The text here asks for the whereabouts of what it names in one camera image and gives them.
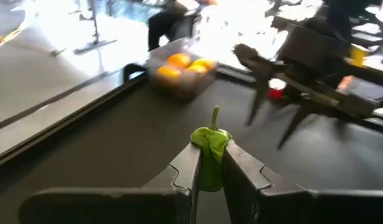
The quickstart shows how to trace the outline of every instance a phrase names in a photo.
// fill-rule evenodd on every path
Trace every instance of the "person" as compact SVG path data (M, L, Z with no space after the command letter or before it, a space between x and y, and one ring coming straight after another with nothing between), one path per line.
M164 9L163 11L150 17L148 20L149 51L160 47L160 38L164 34L170 32L173 25L182 19L187 11L198 9L205 4L214 4L214 1L203 1L200 4L197 2L197 0L174 0L174 2L169 7L167 7L167 9Z

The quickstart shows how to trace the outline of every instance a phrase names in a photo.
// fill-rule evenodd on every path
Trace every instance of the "floor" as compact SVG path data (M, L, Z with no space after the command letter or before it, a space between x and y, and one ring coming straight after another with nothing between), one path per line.
M5 37L24 20L25 12L19 9L21 1L0 0L0 36Z
M0 128L30 108L98 75L119 70L147 52L143 22L99 16L99 27L104 27L99 30L101 38L118 41L75 55L74 49L93 41L93 23L79 21L78 14L69 15L54 6L38 7L45 10L26 30L0 47ZM113 27L128 27L132 33ZM53 57L53 50L65 51Z

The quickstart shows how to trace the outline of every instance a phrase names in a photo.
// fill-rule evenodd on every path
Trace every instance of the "green stem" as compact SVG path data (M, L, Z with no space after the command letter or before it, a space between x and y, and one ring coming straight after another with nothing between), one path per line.
M219 106L215 106L214 113L212 114L212 120L211 120L211 126L210 126L210 129L213 131L218 130L218 127L216 125L216 118L218 117L218 112L219 112Z

